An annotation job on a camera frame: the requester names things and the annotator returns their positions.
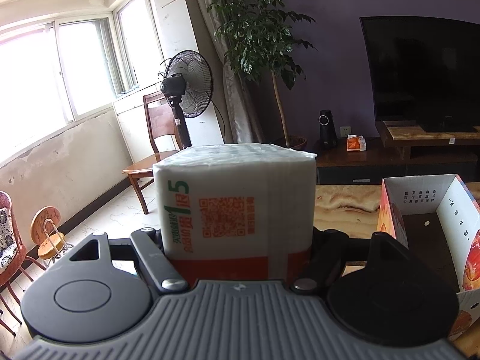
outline electric fan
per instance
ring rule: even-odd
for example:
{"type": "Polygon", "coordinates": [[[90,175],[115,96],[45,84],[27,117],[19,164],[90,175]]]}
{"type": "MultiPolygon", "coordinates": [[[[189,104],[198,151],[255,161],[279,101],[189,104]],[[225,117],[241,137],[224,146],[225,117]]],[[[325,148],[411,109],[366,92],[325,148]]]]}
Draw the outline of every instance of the electric fan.
{"type": "Polygon", "coordinates": [[[201,115],[212,100],[213,77],[210,65],[196,51],[181,51],[167,66],[160,90],[172,107],[183,148],[190,147],[185,118],[201,115]]]}

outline black and white patterned cushion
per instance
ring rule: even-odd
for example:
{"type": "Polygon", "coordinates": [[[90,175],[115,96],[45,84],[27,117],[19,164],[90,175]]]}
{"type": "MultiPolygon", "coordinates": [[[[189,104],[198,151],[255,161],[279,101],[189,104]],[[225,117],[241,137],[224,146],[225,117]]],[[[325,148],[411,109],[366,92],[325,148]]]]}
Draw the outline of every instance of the black and white patterned cushion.
{"type": "Polygon", "coordinates": [[[0,209],[0,273],[3,272],[17,254],[14,229],[8,208],[0,209]]]}

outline baseboard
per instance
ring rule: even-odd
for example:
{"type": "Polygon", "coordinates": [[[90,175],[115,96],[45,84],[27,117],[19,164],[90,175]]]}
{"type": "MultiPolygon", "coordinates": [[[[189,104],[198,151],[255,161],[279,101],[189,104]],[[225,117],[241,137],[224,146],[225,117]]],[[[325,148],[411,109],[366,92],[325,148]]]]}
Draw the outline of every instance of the baseboard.
{"type": "MultiPolygon", "coordinates": [[[[101,194],[98,198],[96,198],[93,202],[88,204],[87,206],[83,207],[79,212],[77,212],[74,216],[72,216],[69,220],[62,223],[58,226],[58,231],[67,235],[70,233],[74,228],[76,228],[80,223],[85,221],[90,215],[92,215],[96,210],[98,210],[101,206],[108,203],[112,200],[115,196],[119,195],[119,193],[123,192],[130,186],[130,180],[128,178],[124,178],[121,182],[115,184],[112,188],[110,188],[105,193],[101,194]]],[[[38,258],[38,245],[36,245],[30,252],[27,253],[27,256],[33,257],[34,259],[38,258]]],[[[32,264],[31,261],[27,259],[23,262],[22,268],[26,269],[28,266],[32,264]]],[[[14,281],[18,275],[20,275],[21,271],[18,270],[10,279],[10,282],[14,281]]],[[[0,293],[7,288],[6,285],[0,286],[0,293]]]]}

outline white tissue pack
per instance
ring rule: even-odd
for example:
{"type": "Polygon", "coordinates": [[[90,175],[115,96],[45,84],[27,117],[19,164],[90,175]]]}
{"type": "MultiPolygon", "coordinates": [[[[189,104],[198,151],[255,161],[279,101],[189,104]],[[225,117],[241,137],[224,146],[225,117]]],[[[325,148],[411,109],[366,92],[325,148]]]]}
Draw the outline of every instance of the white tissue pack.
{"type": "Polygon", "coordinates": [[[293,279],[310,257],[315,157],[244,143],[190,147],[156,163],[165,255],[191,284],[293,279]]]}

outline power socket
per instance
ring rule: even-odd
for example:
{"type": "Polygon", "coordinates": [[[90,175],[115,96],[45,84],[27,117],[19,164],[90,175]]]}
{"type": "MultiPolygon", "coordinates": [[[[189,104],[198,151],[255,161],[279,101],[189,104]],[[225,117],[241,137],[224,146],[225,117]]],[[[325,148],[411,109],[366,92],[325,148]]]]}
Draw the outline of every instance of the power socket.
{"type": "Polygon", "coordinates": [[[352,128],[350,126],[340,127],[340,138],[346,138],[351,133],[352,133],[352,128]]]}

